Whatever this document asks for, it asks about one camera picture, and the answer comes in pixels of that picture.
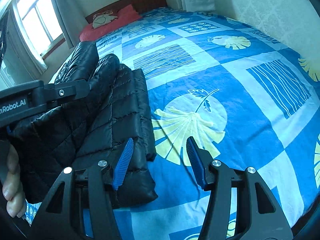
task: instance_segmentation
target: blue patterned bed sheet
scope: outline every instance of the blue patterned bed sheet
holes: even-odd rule
[[[320,185],[319,73],[298,53],[235,20],[170,8],[96,43],[100,58],[143,70],[156,139],[159,197],[114,211],[124,240],[198,238],[210,193],[196,184],[189,136],[232,168],[255,167],[290,226],[308,210]],[[235,220],[232,190],[227,236]]]

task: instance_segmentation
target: finger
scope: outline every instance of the finger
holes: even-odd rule
[[[8,214],[14,218],[21,211],[25,201],[22,184],[20,184],[18,193],[7,203]]]
[[[12,174],[8,172],[7,178],[3,184],[2,193],[7,201],[10,201],[18,192],[20,186],[20,172]]]
[[[24,195],[24,202],[23,202],[23,206],[22,206],[21,210],[17,214],[18,218],[22,217],[27,211],[26,197],[25,197],[25,194],[23,194],[23,195]]]
[[[10,145],[10,150],[7,157],[7,167],[12,174],[16,173],[18,164],[19,164],[18,153],[16,149],[12,145]]]

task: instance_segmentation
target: black puffer jacket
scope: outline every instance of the black puffer jacket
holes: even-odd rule
[[[81,42],[55,84],[80,79],[90,84],[86,98],[23,120],[9,135],[19,154],[27,201],[41,202],[64,167],[88,168],[130,137],[134,152],[113,205],[125,207],[156,199],[147,167],[147,160],[154,160],[156,152],[142,71],[120,64],[113,54],[99,60],[95,43]]]

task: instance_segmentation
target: fingernail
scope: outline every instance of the fingernail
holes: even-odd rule
[[[4,195],[5,199],[8,200],[9,190],[6,189],[6,190],[3,192],[3,195]]]
[[[9,210],[8,210],[8,214],[9,214],[11,217],[15,217],[15,214],[14,214],[14,212],[13,212],[12,209],[9,209]]]

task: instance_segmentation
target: patterned wallpaper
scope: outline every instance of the patterned wallpaper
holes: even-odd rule
[[[320,18],[309,0],[215,0],[217,13],[281,41],[320,68]]]

